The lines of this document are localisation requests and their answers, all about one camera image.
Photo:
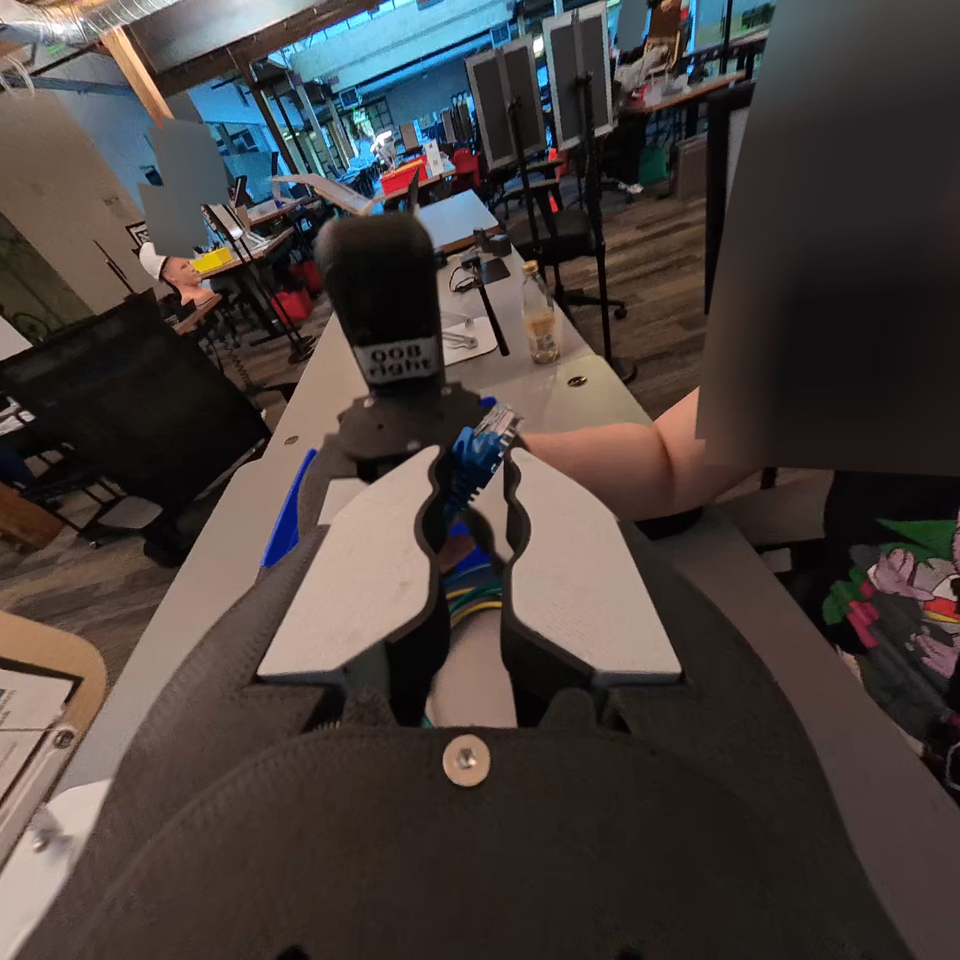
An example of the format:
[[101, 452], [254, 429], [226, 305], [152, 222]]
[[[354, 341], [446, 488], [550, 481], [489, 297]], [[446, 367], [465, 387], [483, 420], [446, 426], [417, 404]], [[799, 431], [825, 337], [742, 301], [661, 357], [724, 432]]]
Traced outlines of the plastic bottle with amber liquid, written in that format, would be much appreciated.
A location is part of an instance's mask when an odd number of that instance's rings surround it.
[[552, 364], [560, 356], [554, 299], [537, 261], [524, 262], [522, 275], [521, 318], [531, 359], [538, 365]]

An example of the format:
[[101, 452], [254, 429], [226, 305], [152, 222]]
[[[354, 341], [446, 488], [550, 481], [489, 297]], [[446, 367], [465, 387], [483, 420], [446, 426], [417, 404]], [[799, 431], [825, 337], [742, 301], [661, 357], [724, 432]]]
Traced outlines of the blue plastic wedge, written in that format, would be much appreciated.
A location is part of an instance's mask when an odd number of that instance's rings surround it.
[[291, 553], [300, 540], [299, 498], [306, 474], [318, 455], [317, 448], [309, 448], [289, 486], [270, 537], [260, 560], [260, 570], [270, 570]]

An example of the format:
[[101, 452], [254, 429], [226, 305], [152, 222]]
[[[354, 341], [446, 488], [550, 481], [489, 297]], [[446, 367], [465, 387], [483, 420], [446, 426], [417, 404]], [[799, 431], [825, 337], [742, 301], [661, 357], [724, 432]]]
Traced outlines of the white table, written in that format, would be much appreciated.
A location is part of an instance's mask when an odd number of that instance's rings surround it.
[[415, 218], [426, 230], [436, 254], [451, 256], [472, 248], [476, 232], [497, 235], [498, 219], [470, 189], [420, 207]]

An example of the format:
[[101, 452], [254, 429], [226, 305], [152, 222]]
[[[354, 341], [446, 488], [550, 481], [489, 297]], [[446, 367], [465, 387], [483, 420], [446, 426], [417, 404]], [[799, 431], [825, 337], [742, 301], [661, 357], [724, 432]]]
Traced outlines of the black mesh chair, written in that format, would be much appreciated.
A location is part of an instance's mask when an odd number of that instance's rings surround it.
[[161, 314], [130, 294], [2, 361], [2, 394], [72, 459], [158, 508], [145, 555], [180, 566], [223, 487], [271, 438], [263, 415]]

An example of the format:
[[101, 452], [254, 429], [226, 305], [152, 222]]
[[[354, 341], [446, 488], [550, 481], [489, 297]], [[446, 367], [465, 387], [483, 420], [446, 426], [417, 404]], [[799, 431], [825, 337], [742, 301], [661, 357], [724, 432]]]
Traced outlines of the mannequin head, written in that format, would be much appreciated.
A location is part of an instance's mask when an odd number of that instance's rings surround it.
[[160, 267], [160, 279], [179, 295], [182, 306], [196, 307], [214, 297], [193, 262], [182, 257], [166, 257]]

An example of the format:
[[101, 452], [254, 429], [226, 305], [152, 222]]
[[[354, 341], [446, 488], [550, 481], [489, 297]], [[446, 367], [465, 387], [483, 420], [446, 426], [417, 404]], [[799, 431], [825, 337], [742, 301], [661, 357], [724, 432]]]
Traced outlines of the grey panel on stand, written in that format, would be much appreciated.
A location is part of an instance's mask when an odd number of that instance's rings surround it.
[[579, 146], [588, 132], [605, 137], [616, 125], [607, 4], [545, 18], [541, 33], [557, 149]]
[[490, 172], [548, 148], [535, 54], [534, 39], [526, 34], [464, 63]]

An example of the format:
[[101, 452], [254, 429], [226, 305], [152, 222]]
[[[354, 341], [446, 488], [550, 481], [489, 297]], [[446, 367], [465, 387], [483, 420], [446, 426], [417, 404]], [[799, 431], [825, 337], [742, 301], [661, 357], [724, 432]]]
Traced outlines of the black hammer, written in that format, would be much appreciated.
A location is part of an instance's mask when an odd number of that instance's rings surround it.
[[501, 354], [503, 357], [510, 356], [510, 347], [503, 334], [497, 313], [487, 292], [483, 274], [484, 265], [481, 262], [479, 255], [463, 256], [461, 258], [460, 266], [462, 270], [472, 277], [474, 286], [479, 292], [484, 310], [486, 312], [486, 318], [488, 319], [491, 331], [493, 332], [499, 354]]

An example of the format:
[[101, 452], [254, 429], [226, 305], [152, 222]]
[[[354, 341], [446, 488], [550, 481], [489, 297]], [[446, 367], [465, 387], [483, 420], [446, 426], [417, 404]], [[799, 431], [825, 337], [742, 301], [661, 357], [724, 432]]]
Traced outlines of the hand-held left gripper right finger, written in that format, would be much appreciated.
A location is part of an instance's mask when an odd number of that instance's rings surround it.
[[503, 467], [512, 551], [501, 650], [528, 687], [668, 685], [682, 667], [616, 516], [522, 448]]

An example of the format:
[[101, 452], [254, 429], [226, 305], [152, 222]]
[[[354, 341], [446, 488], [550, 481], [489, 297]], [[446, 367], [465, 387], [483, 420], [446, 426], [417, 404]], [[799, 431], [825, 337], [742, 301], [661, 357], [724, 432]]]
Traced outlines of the printed instruction poster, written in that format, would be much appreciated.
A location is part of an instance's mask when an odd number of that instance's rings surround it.
[[67, 718], [83, 682], [77, 667], [1, 658], [1, 802], [47, 791], [66, 766], [78, 728]]

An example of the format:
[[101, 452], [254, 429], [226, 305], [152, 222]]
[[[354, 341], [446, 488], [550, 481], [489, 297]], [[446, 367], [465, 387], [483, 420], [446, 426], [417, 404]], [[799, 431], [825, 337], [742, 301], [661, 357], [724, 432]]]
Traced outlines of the person's right forearm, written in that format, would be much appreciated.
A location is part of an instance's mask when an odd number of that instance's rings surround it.
[[708, 505], [757, 472], [709, 464], [695, 435], [699, 390], [652, 424], [524, 434], [527, 450], [590, 491], [619, 520], [647, 522]]

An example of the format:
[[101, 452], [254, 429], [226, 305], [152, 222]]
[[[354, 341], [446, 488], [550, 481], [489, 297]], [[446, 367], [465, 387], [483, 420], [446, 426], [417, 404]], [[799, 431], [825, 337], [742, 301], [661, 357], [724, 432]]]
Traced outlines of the wooden board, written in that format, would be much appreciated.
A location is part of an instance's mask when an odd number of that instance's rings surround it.
[[23, 796], [23, 801], [14, 807], [3, 807], [1, 801], [1, 864], [6, 866], [99, 714], [106, 700], [108, 675], [102, 655], [90, 642], [6, 611], [1, 613], [2, 657], [38, 665], [77, 667], [82, 675], [67, 714], [76, 723], [78, 737], [62, 772], [49, 790]]

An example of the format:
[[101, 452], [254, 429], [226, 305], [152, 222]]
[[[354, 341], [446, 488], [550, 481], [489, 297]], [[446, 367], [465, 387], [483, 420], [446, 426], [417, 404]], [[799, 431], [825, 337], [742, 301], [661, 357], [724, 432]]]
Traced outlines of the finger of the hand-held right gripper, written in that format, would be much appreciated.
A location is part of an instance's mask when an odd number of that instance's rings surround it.
[[359, 478], [332, 479], [327, 486], [320, 507], [317, 525], [330, 526], [342, 510], [348, 507], [355, 498], [361, 496], [368, 486], [368, 483]]

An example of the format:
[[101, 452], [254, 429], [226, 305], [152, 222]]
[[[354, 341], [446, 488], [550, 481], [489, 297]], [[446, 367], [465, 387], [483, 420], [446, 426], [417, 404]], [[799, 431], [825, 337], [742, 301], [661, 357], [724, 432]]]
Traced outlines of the person's printed black shirt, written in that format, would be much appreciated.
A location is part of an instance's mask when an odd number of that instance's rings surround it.
[[823, 534], [823, 634], [958, 804], [959, 481], [837, 471]]

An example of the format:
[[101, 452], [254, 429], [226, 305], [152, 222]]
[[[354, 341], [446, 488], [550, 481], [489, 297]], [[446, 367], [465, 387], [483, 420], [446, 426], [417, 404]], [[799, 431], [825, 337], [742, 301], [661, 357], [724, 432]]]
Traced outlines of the black office chair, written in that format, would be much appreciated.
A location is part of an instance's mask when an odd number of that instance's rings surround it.
[[[510, 244], [525, 261], [536, 260], [541, 267], [552, 269], [553, 298], [566, 315], [573, 306], [607, 306], [612, 308], [614, 318], [624, 320], [627, 304], [609, 295], [606, 252], [597, 246], [589, 215], [580, 209], [561, 209], [556, 213], [548, 210], [548, 214], [535, 214], [534, 225], [527, 214], [511, 218], [506, 224]], [[561, 267], [587, 257], [595, 260], [600, 295], [567, 289], [562, 282]]]

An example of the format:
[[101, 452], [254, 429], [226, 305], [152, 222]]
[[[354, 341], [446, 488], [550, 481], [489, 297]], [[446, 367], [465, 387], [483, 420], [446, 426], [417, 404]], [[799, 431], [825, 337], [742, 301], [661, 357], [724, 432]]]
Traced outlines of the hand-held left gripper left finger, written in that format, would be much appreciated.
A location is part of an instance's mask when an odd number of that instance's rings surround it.
[[320, 540], [258, 667], [265, 683], [430, 685], [450, 648], [438, 553], [447, 538], [438, 444], [368, 487]]

